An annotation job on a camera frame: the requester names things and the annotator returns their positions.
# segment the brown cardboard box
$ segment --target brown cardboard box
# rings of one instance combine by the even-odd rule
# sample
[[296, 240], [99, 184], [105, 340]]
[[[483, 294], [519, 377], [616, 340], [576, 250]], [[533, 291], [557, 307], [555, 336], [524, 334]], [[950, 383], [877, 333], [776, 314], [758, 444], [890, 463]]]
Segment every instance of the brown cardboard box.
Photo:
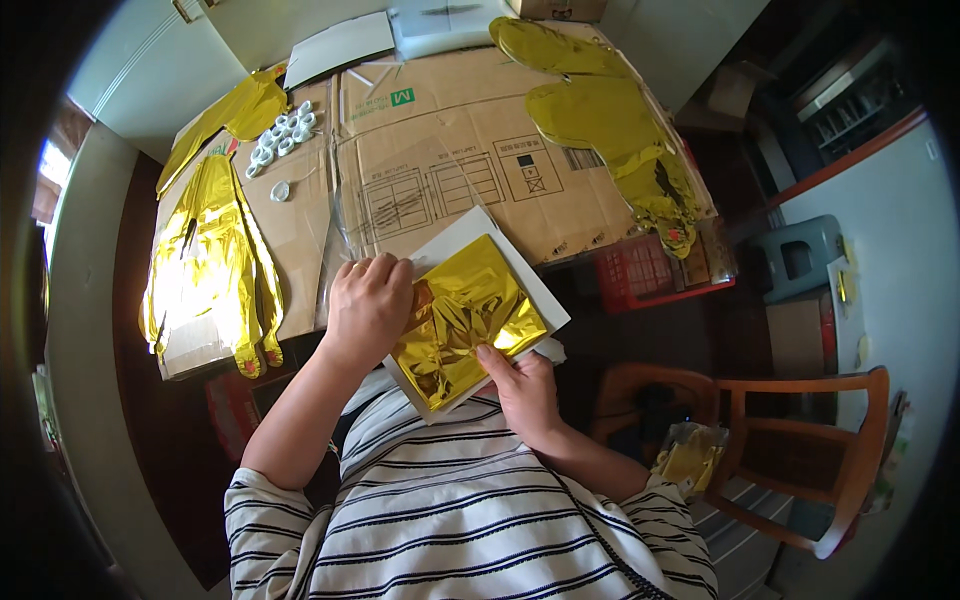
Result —
[[783, 378], [824, 374], [824, 343], [820, 302], [798, 300], [767, 306], [774, 375]]
[[[589, 25], [549, 26], [601, 36]], [[376, 68], [358, 70], [373, 80]], [[636, 77], [682, 153], [701, 216], [715, 215], [682, 140]], [[356, 78], [335, 77], [334, 179], [351, 245], [364, 255], [408, 255], [474, 202], [487, 207], [532, 265], [638, 235], [599, 156], [547, 142], [527, 114], [524, 95], [558, 79], [513, 62], [495, 47], [408, 60], [369, 97], [370, 89]], [[431, 156], [430, 149], [437, 152]], [[481, 200], [470, 197], [465, 180]]]
[[526, 19], [599, 22], [607, 0], [507, 0], [516, 14]]
[[[328, 82], [320, 82], [298, 89], [290, 95], [290, 101], [297, 107], [309, 99], [318, 113], [317, 129], [329, 132], [325, 110], [328, 93]], [[284, 305], [284, 318], [277, 332], [280, 340], [316, 329], [317, 295], [330, 215], [324, 160], [327, 138], [328, 135], [315, 135], [289, 155], [275, 157], [273, 163], [249, 180], [245, 172], [256, 142], [238, 142], [220, 131], [183, 170], [158, 207], [157, 233], [169, 219], [201, 160], [211, 154], [235, 152], [233, 167], [280, 278]], [[285, 203], [270, 200], [270, 190], [280, 180], [299, 180], [291, 183], [290, 200]], [[164, 379], [180, 379], [230, 356], [230, 348], [223, 345], [216, 322], [208, 313], [171, 331], [160, 372]]]
[[758, 85], [774, 79], [760, 67], [741, 60], [722, 64], [677, 113], [683, 128], [741, 132]]

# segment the gray plastic stool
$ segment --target gray plastic stool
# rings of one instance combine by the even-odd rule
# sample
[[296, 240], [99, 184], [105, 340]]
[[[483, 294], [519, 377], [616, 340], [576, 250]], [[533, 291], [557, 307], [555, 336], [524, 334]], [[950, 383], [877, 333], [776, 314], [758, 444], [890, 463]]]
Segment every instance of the gray plastic stool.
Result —
[[[833, 215], [815, 217], [785, 228], [774, 229], [755, 235], [747, 241], [754, 248], [763, 250], [767, 256], [767, 269], [774, 289], [763, 295], [763, 301], [774, 304], [807, 290], [829, 283], [827, 265], [843, 256], [843, 236], [840, 224]], [[808, 262], [809, 270], [790, 278], [787, 265], [794, 267], [796, 260], [784, 255], [784, 247], [790, 258], [801, 256]]]

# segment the right hand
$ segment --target right hand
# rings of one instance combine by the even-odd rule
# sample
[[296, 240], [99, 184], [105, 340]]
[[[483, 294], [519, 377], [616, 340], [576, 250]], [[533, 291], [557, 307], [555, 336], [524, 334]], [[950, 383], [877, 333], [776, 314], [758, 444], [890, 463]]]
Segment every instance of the right hand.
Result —
[[493, 346], [476, 350], [477, 360], [496, 384], [507, 425], [534, 450], [542, 450], [565, 428], [557, 407], [553, 364], [535, 351], [511, 365]]
[[409, 259], [397, 260], [388, 252], [345, 263], [331, 287], [324, 355], [350, 372], [372, 371], [410, 318], [413, 272]]

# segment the green logo on cardboard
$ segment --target green logo on cardboard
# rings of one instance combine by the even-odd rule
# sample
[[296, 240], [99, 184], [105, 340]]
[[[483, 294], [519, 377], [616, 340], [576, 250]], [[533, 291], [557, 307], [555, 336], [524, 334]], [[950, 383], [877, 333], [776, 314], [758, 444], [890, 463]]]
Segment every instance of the green logo on cardboard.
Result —
[[401, 89], [400, 91], [390, 93], [390, 106], [392, 107], [405, 105], [408, 102], [413, 102], [414, 100], [417, 100], [417, 98], [414, 97], [413, 87], [408, 87], [406, 89]]

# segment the gold foil sheet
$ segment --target gold foil sheet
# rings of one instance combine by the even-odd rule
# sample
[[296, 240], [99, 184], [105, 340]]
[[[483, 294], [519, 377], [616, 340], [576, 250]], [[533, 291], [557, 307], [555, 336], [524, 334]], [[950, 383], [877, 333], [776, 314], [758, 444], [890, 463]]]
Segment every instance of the gold foil sheet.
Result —
[[707, 490], [713, 470], [723, 457], [725, 449], [715, 444], [716, 436], [713, 432], [700, 425], [690, 433], [685, 443], [673, 444], [669, 450], [662, 450], [650, 472], [678, 484], [684, 499], [703, 493]]
[[156, 197], [163, 197], [204, 142], [221, 127], [243, 142], [254, 141], [270, 128], [290, 108], [286, 92], [274, 81], [285, 72], [285, 63], [268, 71], [255, 71], [205, 110], [174, 144], [156, 182]]
[[414, 282], [414, 305], [391, 355], [435, 411], [487, 373], [473, 351], [490, 344], [516, 356], [546, 325], [489, 235]]
[[543, 137], [592, 149], [645, 229], [655, 229], [667, 252], [683, 259], [696, 241], [696, 200], [666, 132], [654, 119], [630, 66], [613, 48], [565, 36], [539, 23], [498, 17], [494, 43], [525, 66], [563, 75], [530, 90], [527, 112]]
[[[274, 261], [231, 157], [211, 155], [197, 165], [161, 229], [143, 294], [140, 327], [150, 352], [162, 363], [170, 332], [209, 312], [237, 368], [255, 378], [262, 373], [254, 347], [261, 338], [268, 364], [283, 363], [276, 339], [283, 298]], [[266, 333], [257, 318], [258, 300]]]

